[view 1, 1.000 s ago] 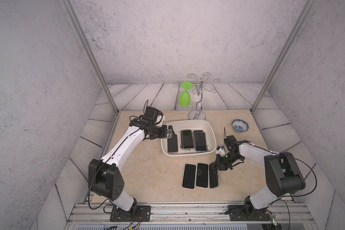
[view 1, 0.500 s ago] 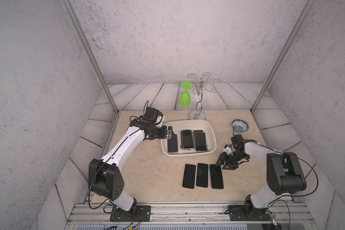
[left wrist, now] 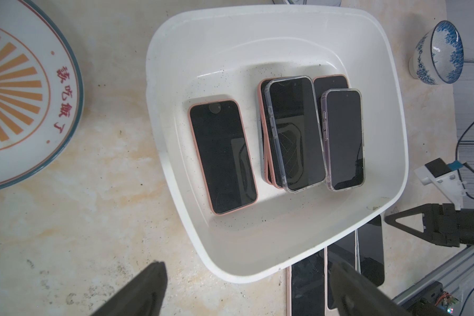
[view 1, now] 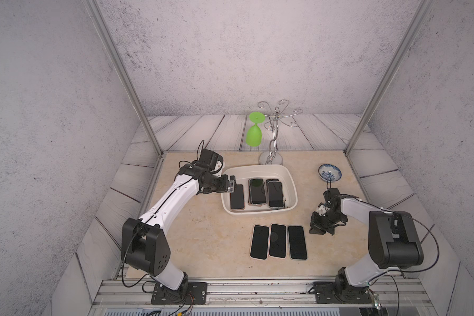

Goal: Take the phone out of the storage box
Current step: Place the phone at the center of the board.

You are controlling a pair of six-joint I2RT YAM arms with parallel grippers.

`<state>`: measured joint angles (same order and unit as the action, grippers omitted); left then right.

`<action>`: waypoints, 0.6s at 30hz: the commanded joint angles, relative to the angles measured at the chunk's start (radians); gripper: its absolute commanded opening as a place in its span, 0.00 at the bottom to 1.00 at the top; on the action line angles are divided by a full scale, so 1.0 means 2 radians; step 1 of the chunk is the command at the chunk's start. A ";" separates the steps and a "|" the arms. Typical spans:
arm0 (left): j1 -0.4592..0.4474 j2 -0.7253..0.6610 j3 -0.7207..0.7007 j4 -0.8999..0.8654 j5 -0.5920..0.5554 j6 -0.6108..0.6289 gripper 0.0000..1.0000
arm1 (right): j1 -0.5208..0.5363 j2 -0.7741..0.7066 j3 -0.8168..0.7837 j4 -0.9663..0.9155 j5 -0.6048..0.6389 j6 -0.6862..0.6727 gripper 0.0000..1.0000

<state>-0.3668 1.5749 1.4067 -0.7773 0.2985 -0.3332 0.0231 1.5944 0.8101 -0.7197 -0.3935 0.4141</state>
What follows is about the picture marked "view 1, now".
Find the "black phone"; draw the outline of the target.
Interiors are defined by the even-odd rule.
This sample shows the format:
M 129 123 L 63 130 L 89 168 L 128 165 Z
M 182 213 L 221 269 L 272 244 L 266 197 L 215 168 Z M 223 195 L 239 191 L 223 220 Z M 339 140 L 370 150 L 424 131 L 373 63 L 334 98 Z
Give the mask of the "black phone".
M 250 257 L 266 260 L 269 247 L 269 227 L 255 225 L 251 239 Z
M 285 258 L 287 256 L 287 227 L 272 224 L 269 241 L 269 255 L 274 258 Z
M 290 246 L 290 257 L 292 259 L 308 259 L 305 233 L 302 226 L 288 226 L 288 241 Z

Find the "phone with purple clear case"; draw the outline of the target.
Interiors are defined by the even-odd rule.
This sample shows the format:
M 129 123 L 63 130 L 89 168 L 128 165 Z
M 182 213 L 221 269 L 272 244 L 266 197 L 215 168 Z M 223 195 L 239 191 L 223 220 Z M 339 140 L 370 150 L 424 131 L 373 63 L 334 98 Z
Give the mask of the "phone with purple clear case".
M 266 184 L 268 205 L 272 209 L 282 209 L 285 207 L 283 184 L 278 182 L 270 182 Z

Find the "white plastic storage box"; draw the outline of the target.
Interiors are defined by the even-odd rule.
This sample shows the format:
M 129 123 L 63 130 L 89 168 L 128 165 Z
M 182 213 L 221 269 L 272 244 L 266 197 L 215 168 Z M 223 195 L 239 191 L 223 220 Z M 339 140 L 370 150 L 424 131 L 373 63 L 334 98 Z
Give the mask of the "white plastic storage box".
M 235 181 L 235 192 L 222 203 L 231 215 L 268 215 L 293 210 L 298 194 L 290 171 L 282 165 L 249 165 L 224 172 Z

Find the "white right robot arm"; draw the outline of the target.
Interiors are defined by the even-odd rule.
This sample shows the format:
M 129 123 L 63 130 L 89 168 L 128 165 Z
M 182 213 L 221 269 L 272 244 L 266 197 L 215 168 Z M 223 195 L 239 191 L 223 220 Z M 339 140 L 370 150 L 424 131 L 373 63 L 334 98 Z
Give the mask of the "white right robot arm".
M 341 268 L 334 282 L 313 285 L 323 302 L 369 303 L 370 282 L 388 272 L 423 263 L 421 242 L 409 213 L 385 211 L 336 188 L 327 189 L 323 196 L 325 201 L 312 213 L 309 234 L 334 235 L 349 217 L 368 226 L 368 254 L 352 266 Z

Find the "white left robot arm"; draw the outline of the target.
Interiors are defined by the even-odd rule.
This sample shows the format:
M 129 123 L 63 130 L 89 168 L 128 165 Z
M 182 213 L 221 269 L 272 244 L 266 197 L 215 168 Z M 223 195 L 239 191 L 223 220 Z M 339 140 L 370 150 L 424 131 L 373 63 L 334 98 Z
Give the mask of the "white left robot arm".
M 221 174 L 224 165 L 219 156 L 213 163 L 198 160 L 179 168 L 159 201 L 139 219 L 129 218 L 122 226 L 122 263 L 144 271 L 165 288 L 180 290 L 188 277 L 171 262 L 167 233 L 193 197 L 233 189 L 229 177 Z

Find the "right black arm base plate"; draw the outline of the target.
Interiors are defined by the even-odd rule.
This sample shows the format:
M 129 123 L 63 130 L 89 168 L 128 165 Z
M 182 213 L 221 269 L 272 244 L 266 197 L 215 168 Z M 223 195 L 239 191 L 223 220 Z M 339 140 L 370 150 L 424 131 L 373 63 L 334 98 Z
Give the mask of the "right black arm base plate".
M 373 302 L 368 288 L 339 286 L 335 282 L 314 282 L 309 293 L 317 304 L 370 304 Z

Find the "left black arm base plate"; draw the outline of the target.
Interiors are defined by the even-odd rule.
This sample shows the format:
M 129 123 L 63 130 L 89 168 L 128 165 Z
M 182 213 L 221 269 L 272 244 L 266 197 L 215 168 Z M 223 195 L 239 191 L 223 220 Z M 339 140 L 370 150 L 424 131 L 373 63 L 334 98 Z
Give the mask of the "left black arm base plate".
M 193 304 L 204 305 L 208 293 L 207 283 L 185 282 L 178 290 L 156 284 L 151 297 L 152 305 Z

